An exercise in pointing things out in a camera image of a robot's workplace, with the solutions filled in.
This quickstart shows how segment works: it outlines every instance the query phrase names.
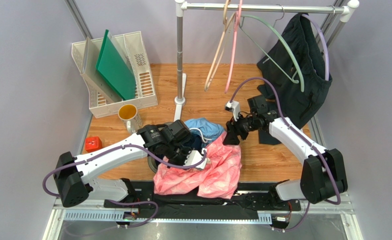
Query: pink hanger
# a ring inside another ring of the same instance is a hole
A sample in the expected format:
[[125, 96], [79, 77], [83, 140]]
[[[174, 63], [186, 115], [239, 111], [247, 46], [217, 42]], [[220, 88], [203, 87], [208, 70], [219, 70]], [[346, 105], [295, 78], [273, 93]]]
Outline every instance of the pink hanger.
[[234, 19], [233, 46], [231, 48], [230, 71], [228, 72], [227, 85], [225, 86], [225, 91], [224, 91], [225, 94], [229, 90], [230, 81], [232, 80], [233, 66], [235, 64], [236, 41], [238, 40], [238, 28], [241, 22], [242, 4], [243, 4], [243, 0], [240, 0], [239, 8], [237, 9], [236, 18]]

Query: hanging garment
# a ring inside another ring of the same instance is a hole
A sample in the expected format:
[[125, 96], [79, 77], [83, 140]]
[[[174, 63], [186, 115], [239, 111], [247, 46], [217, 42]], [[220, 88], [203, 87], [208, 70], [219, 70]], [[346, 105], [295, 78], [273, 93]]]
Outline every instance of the hanging garment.
[[[298, 13], [289, 21], [282, 37], [299, 63], [304, 77], [304, 92], [300, 91], [298, 84], [289, 81], [276, 65], [267, 60], [267, 57], [263, 57], [257, 63], [263, 78], [271, 81], [276, 88], [283, 113], [300, 129], [309, 122], [325, 102], [332, 83], [331, 76], [329, 76], [329, 81], [324, 79], [325, 61], [316, 43], [311, 23], [301, 15]], [[296, 75], [295, 66], [279, 41], [268, 52], [268, 55], [275, 59], [288, 75]], [[275, 98], [268, 85], [260, 85], [258, 90], [267, 99]]]
[[167, 168], [161, 164], [153, 177], [154, 193], [186, 194], [199, 187], [199, 197], [230, 199], [238, 187], [241, 174], [241, 147], [223, 145], [225, 137], [223, 132], [206, 148], [209, 161], [204, 170]]
[[[224, 127], [222, 127], [220, 124], [212, 123], [204, 117], [189, 119], [185, 121], [184, 124], [189, 129], [200, 129], [200, 131], [203, 133], [203, 138], [209, 139], [206, 143], [202, 142], [203, 148], [215, 141], [225, 131]], [[191, 130], [191, 132], [192, 134], [200, 134], [197, 130]]]

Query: green cutting board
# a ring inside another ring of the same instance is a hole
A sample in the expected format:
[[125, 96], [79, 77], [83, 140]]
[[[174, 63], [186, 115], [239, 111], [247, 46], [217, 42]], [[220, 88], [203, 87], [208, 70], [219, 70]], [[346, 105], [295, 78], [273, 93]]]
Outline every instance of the green cutting board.
[[136, 96], [136, 78], [119, 54], [118, 51], [121, 51], [121, 49], [116, 49], [112, 41], [115, 40], [112, 40], [109, 30], [106, 30], [95, 68], [122, 99], [134, 99]]

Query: wooden table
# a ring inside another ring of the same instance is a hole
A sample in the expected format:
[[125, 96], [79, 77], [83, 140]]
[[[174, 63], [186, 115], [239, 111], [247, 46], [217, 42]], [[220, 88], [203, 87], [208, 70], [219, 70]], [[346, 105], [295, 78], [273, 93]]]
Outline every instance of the wooden table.
[[[186, 104], [181, 119], [206, 118], [221, 124], [224, 128], [230, 120], [231, 113], [224, 110], [225, 103], [230, 100], [238, 85], [250, 77], [261, 76], [255, 64], [236, 65], [227, 94], [224, 94], [229, 65], [218, 68], [215, 79], [208, 92], [204, 92], [210, 64], [185, 64], [187, 74], [185, 89]], [[139, 110], [143, 124], [162, 124], [174, 120], [174, 98], [177, 96], [177, 66], [175, 64], [153, 64], [151, 66], [158, 105]], [[240, 89], [235, 100], [240, 102], [242, 111], [249, 112], [247, 99], [260, 94], [257, 86], [262, 81], [248, 82]], [[304, 132], [310, 136], [308, 126]], [[89, 127], [87, 137], [98, 136], [103, 146], [109, 146], [127, 138], [127, 132], [117, 115], [94, 118]], [[302, 166], [296, 157], [283, 145], [264, 145], [258, 143], [258, 133], [252, 132], [245, 141], [240, 142], [242, 150], [242, 168], [240, 181], [245, 182], [279, 182], [282, 180], [299, 179]], [[151, 180], [154, 173], [149, 169], [147, 159], [139, 159], [123, 164], [100, 176], [105, 179], [128, 178], [131, 180]]]

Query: green hanger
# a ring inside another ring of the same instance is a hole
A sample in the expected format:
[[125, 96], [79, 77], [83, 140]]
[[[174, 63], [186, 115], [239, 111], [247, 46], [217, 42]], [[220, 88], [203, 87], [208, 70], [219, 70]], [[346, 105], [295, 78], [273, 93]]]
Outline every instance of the green hanger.
[[[286, 51], [287, 51], [287, 53], [289, 54], [289, 56], [290, 56], [290, 58], [291, 58], [291, 60], [292, 60], [292, 62], [293, 62], [293, 64], [295, 65], [295, 69], [296, 69], [296, 72], [295, 73], [298, 73], [298, 76], [299, 76], [299, 81], [298, 80], [295, 80], [294, 79], [294, 77], [295, 77], [295, 74], [294, 74], [294, 76], [293, 77], [290, 77], [268, 54], [267, 54], [267, 52], [266, 51], [264, 51], [264, 49], [258, 44], [258, 43], [256, 43], [245, 31], [244, 31], [244, 29], [243, 29], [243, 26], [244, 26], [244, 20], [245, 20], [245, 18], [251, 18], [251, 19], [255, 19], [255, 20], [258, 20], [258, 21], [260, 21], [261, 23], [263, 23], [264, 25], [266, 25], [269, 29], [271, 29], [271, 31], [279, 38], [279, 40], [280, 40], [280, 42], [283, 44], [283, 46], [285, 47], [285, 49], [286, 49]], [[295, 58], [295, 56], [294, 56], [294, 54], [292, 53], [292, 50], [291, 50], [291, 48], [289, 47], [289, 45], [286, 43], [286, 41], [285, 41], [285, 39], [282, 37], [282, 35], [280, 34], [280, 33], [278, 33], [278, 31], [276, 31], [276, 29], [274, 28], [274, 27], [272, 27], [268, 22], [266, 22], [264, 19], [262, 19], [262, 18], [260, 18], [260, 17], [257, 17], [257, 16], [253, 16], [253, 15], [242, 15], [241, 16], [241, 21], [240, 21], [240, 24], [239, 24], [239, 28], [240, 28], [240, 30], [242, 30], [242, 32], [259, 48], [259, 49], [261, 49], [261, 51], [267, 56], [267, 58], [268, 59], [270, 59], [281, 71], [282, 71], [282, 73], [284, 73], [286, 76], [287, 76], [287, 78], [289, 79], [289, 80], [291, 80], [291, 82], [293, 82], [294, 84], [298, 84], [300, 81], [301, 81], [301, 92], [304, 92], [304, 77], [303, 77], [303, 73], [301, 72], [301, 69], [300, 69], [300, 65], [298, 64], [298, 62], [297, 62], [297, 59]]]

